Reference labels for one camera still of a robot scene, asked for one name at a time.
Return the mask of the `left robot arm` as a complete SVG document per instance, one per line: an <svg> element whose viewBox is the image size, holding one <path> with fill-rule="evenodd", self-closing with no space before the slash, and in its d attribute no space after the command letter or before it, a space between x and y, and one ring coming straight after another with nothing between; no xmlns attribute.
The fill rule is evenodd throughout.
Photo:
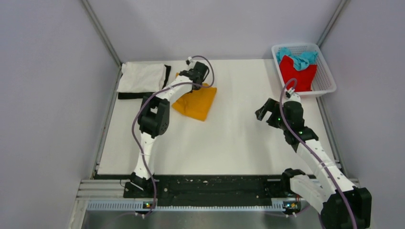
<svg viewBox="0 0 405 229"><path fill-rule="evenodd" d="M152 149L157 137L163 135L169 127L172 103L185 94L204 88L206 77L214 73L209 61L204 64L189 59L186 64L187 69L180 71L172 83L143 98L136 115L140 138L136 138L135 134L133 136L139 146L139 157L129 180L141 197L148 197L153 192Z"/></svg>

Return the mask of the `yellow t shirt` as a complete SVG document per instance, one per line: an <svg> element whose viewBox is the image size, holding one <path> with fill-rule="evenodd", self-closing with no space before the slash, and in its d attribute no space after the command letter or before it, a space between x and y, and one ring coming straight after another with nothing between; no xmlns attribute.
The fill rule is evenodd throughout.
<svg viewBox="0 0 405 229"><path fill-rule="evenodd" d="M216 87L205 87L184 94L173 103L172 108L183 116L204 122L217 93Z"/></svg>

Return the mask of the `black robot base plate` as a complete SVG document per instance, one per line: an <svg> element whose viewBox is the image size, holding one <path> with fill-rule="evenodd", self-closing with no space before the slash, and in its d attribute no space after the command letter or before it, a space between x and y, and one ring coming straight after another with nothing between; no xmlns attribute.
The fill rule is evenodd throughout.
<svg viewBox="0 0 405 229"><path fill-rule="evenodd" d="M300 211L302 200L286 191L280 175L155 175L154 182L125 183L124 198L149 198L157 207L213 207Z"/></svg>

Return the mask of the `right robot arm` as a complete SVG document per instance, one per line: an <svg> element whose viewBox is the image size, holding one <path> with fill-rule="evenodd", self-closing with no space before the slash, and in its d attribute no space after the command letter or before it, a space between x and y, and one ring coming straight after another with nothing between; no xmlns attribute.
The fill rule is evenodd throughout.
<svg viewBox="0 0 405 229"><path fill-rule="evenodd" d="M281 103L269 98L256 110L257 120L266 113L269 126L281 129L285 141L303 159L318 180L316 185L300 169L286 169L280 191L287 197L303 197L319 214L325 229L368 229L371 225L372 195L357 187L337 167L323 149L315 132L305 125L299 97Z"/></svg>

